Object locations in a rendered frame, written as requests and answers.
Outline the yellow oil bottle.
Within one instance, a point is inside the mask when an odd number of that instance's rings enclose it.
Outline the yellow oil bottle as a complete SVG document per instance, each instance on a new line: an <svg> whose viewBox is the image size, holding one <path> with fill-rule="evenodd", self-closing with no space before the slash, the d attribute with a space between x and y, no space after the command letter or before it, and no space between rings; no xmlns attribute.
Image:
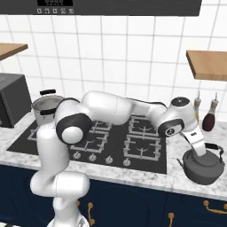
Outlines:
<svg viewBox="0 0 227 227"><path fill-rule="evenodd" d="M197 119L197 122L199 122L200 120L199 116L200 103L201 103L200 91L198 91L198 96L194 99L194 115Z"/></svg>

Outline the black gas hob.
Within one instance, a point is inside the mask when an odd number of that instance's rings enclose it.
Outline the black gas hob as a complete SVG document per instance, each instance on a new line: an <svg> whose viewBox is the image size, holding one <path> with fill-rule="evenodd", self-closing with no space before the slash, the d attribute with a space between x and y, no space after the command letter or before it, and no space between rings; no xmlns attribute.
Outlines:
<svg viewBox="0 0 227 227"><path fill-rule="evenodd" d="M78 160L74 159L76 152L81 154ZM97 158L90 161L89 157L93 153ZM72 161L167 173L166 140L159 137L153 125L140 115L131 116L120 126L102 121L93 122L89 134L80 143L72 145L69 154ZM108 156L113 158L111 164L106 163ZM127 167L123 165L126 159L130 160Z"/></svg>

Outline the navy drawer front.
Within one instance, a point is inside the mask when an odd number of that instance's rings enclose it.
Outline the navy drawer front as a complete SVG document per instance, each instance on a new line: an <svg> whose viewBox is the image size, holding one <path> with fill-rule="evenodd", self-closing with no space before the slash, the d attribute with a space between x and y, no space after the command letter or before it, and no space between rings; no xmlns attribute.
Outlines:
<svg viewBox="0 0 227 227"><path fill-rule="evenodd" d="M211 208L223 210L226 201L213 200L181 193L169 193L166 203L166 212L174 213L175 221L204 221L223 223L227 215L211 213L203 206L203 201L208 200Z"/></svg>

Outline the dark grey toaster oven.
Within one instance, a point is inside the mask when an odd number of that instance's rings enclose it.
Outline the dark grey toaster oven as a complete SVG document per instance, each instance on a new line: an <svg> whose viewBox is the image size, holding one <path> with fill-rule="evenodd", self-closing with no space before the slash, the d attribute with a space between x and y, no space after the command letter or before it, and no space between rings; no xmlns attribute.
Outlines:
<svg viewBox="0 0 227 227"><path fill-rule="evenodd" d="M0 73L0 127L13 129L31 104L25 75Z"/></svg>

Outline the wooden wall shelf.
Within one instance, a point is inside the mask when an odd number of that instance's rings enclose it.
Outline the wooden wall shelf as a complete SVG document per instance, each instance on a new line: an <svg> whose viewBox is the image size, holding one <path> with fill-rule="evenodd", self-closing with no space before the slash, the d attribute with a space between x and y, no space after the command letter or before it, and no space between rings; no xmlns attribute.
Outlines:
<svg viewBox="0 0 227 227"><path fill-rule="evenodd" d="M28 48L24 43L0 43L0 61L7 59Z"/></svg>
<svg viewBox="0 0 227 227"><path fill-rule="evenodd" d="M227 51L187 51L195 80L227 82Z"/></svg>

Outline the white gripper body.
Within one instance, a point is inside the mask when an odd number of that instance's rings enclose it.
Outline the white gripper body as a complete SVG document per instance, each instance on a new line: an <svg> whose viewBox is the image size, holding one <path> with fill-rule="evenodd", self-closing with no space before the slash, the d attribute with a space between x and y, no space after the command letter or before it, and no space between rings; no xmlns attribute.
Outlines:
<svg viewBox="0 0 227 227"><path fill-rule="evenodd" d="M204 138L190 137L188 141L198 156L203 156L206 153Z"/></svg>

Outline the navy cupboard door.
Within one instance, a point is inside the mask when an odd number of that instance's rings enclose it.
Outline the navy cupboard door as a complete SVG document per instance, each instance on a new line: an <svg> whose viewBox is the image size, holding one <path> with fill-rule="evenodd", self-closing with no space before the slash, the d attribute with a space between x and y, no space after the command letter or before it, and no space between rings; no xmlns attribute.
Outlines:
<svg viewBox="0 0 227 227"><path fill-rule="evenodd" d="M47 227L54 217L53 198L34 195L36 170L0 164L0 221L20 227Z"/></svg>
<svg viewBox="0 0 227 227"><path fill-rule="evenodd" d="M166 198L162 191L91 180L80 207L88 217L93 204L92 227L161 227Z"/></svg>

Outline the dark grey kettle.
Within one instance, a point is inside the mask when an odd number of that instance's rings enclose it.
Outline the dark grey kettle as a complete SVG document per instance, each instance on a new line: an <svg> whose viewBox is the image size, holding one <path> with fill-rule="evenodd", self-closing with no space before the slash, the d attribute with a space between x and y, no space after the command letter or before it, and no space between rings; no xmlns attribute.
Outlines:
<svg viewBox="0 0 227 227"><path fill-rule="evenodd" d="M198 156L193 149L184 153L183 161L177 160L186 176L196 184L210 185L224 172L224 149L217 144L205 143L206 154Z"/></svg>

